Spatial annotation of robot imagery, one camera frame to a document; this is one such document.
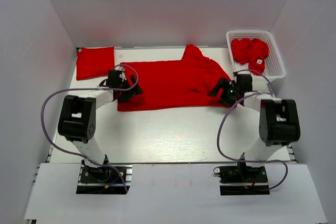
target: white basket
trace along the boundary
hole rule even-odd
[[[270,80],[274,81],[275,79],[283,78],[286,76],[286,71],[284,67],[284,63],[282,62],[281,55],[275,44],[273,36],[268,31],[257,31],[257,30],[236,30],[236,31],[228,31],[226,33],[227,45],[229,48],[230,59],[233,67],[233,71],[238,71],[242,69],[248,69],[248,64],[241,65],[234,61],[231,50],[231,42],[234,39],[260,39],[267,43],[269,48],[269,56],[265,60],[265,71],[264,75]],[[260,79],[262,77],[258,77],[253,75],[253,79]]]

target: white table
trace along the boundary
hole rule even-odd
[[[204,56],[217,61],[232,77],[227,48],[201,48]],[[179,60],[184,48],[116,49],[115,64],[132,61]],[[76,80],[71,88],[96,87],[104,78]],[[255,89],[265,89],[254,85]],[[156,111],[118,112],[117,103],[97,111],[96,140],[110,162],[118,163],[220,163],[226,162],[216,148],[216,135],[226,108],[173,108]],[[228,117],[221,134],[221,148],[239,158],[258,139],[259,113],[238,106]],[[77,149],[56,134],[56,143],[67,150]],[[287,149],[277,151],[271,159],[290,160]],[[53,150],[51,163],[79,163],[78,156]]]
[[[133,165],[126,195],[76,195],[80,164],[41,164],[25,219],[38,224],[232,223],[315,224],[325,215],[308,168],[290,164],[270,195],[221,196],[217,164]],[[265,165],[269,184],[281,164]]]

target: white enclosure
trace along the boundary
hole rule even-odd
[[[295,154],[336,223],[335,17],[336,0],[0,0],[0,222],[22,222],[49,150],[40,108],[70,86],[76,47],[225,46],[229,30],[257,29],[273,34],[282,55],[287,75],[274,85],[297,102]],[[48,106],[49,132],[61,101]]]

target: red clothing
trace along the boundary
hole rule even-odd
[[[249,62],[248,68],[260,73],[265,71],[265,59],[269,55],[267,43],[260,39],[234,39],[231,42],[232,56],[236,62],[244,65]]]
[[[210,97],[209,91],[221,77],[230,80],[220,65],[188,45],[181,60],[154,62],[124,62],[139,74],[143,94],[131,101],[118,103],[118,111],[142,111],[182,106],[223,106],[218,96]],[[125,68],[126,78],[135,73]]]

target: wire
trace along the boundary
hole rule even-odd
[[[247,95],[245,97],[242,97],[240,98],[238,101],[235,102],[235,104],[232,105],[232,107],[226,112],[226,114],[224,115],[220,125],[219,125],[219,129],[218,129],[218,133],[217,133],[217,149],[219,151],[219,153],[225,157],[226,159],[228,160],[231,160],[231,161],[235,161],[235,162],[240,162],[240,163],[282,163],[284,166],[285,166],[285,174],[284,174],[284,177],[282,178],[282,180],[277,183],[276,185],[268,188],[267,190],[272,190],[274,188],[277,188],[278,186],[280,186],[284,181],[285,179],[287,178],[287,175],[288,175],[288,165],[282,161],[282,160],[279,160],[279,159],[275,159],[275,160],[269,160],[269,161],[257,161],[257,160],[244,160],[244,159],[237,159],[237,158],[233,158],[233,157],[229,157],[227,155],[225,155],[222,150],[220,149],[220,145],[219,145],[219,140],[221,139],[221,131],[222,131],[222,128],[223,128],[223,125],[225,123],[225,120],[227,119],[227,117],[229,116],[229,114],[232,112],[232,110],[238,106],[238,104],[240,104],[242,101],[244,101],[246,98],[249,98],[249,97],[253,97],[255,95],[260,95],[262,93],[260,92],[256,92],[256,93],[253,93],[253,94],[250,94],[250,95]]]
[[[219,174],[220,174],[220,172],[219,172],[219,173],[215,173],[215,169],[217,169],[217,168],[219,168],[219,166],[216,166],[216,167],[214,168],[214,170],[213,170],[213,172],[214,172],[215,175],[219,175]]]
[[[107,177],[107,179],[105,179],[104,181],[100,181],[100,180],[97,180],[98,182],[106,182],[109,180],[109,178],[111,177],[111,170],[109,170],[109,176]]]
[[[115,182],[117,182],[118,179],[119,179],[119,178],[116,178],[114,181],[112,181],[111,183],[107,184],[107,185],[105,186],[105,188],[107,189],[107,188],[109,188],[110,186],[112,186]]]
[[[250,185],[250,186],[248,186],[247,188],[254,187],[256,183],[257,183],[257,178],[254,178],[254,182],[253,182],[253,184],[252,184],[252,185]]]
[[[102,80],[102,81],[98,84],[98,86],[99,86],[99,87],[106,87],[106,86],[104,85],[106,81],[107,81],[107,79]]]
[[[253,70],[253,69],[242,69],[242,70],[236,71],[235,73],[240,73],[240,72],[243,72],[243,71],[249,71],[251,73],[257,73],[260,76],[262,76],[268,82],[268,84],[269,84],[269,86],[271,88],[271,95],[274,95],[274,90],[273,90],[273,87],[272,87],[272,83],[271,83],[271,81],[266,76],[264,76],[262,73],[258,72],[257,70]]]
[[[68,150],[65,150],[61,147],[59,147],[57,144],[55,144],[52,139],[50,138],[48,132],[47,132],[47,129],[46,129],[46,125],[45,125],[45,119],[44,119],[44,111],[45,111],[45,108],[46,108],[46,105],[48,103],[48,101],[53,98],[55,95],[57,94],[60,94],[60,93],[64,93],[64,92],[69,92],[69,91],[86,91],[86,90],[113,90],[113,91],[129,91],[131,90],[132,88],[134,88],[137,84],[138,84],[138,81],[139,81],[139,75],[138,75],[138,72],[132,68],[131,66],[129,65],[126,65],[126,64],[119,64],[119,65],[116,65],[113,69],[115,69],[116,67],[119,67],[119,66],[125,66],[125,67],[128,67],[130,69],[132,69],[134,72],[135,72],[135,75],[137,76],[137,80],[135,81],[135,83],[129,87],[129,88],[126,88],[126,89],[119,89],[119,88],[102,88],[102,87],[98,87],[98,88],[73,88],[73,89],[62,89],[62,90],[58,90],[54,93],[52,93],[50,96],[47,97],[47,99],[44,101],[44,103],[42,104],[42,108],[41,108],[41,114],[40,114],[40,118],[41,118],[41,125],[42,125],[42,130],[43,130],[43,133],[44,135],[46,136],[46,139],[48,140],[48,142],[56,149],[58,149],[59,151],[62,151],[64,153],[67,153],[67,154],[71,154],[71,155],[76,155],[76,156],[79,156],[79,157],[82,157],[84,159],[87,159],[89,162],[91,162],[92,164],[94,165],[97,165],[97,166],[100,166],[100,167],[107,167],[107,168],[112,168],[114,169],[119,177],[121,178],[121,181],[124,185],[124,188],[125,188],[125,191],[126,193],[128,192],[127,190],[127,186],[126,186],[126,183],[122,177],[122,175],[120,174],[120,172],[118,171],[118,169],[116,167],[114,167],[113,165],[109,165],[109,164],[99,164],[97,163],[96,161],[90,159],[88,156],[85,156],[83,154],[80,154],[80,153],[76,153],[76,152],[71,152],[71,151],[68,151]]]

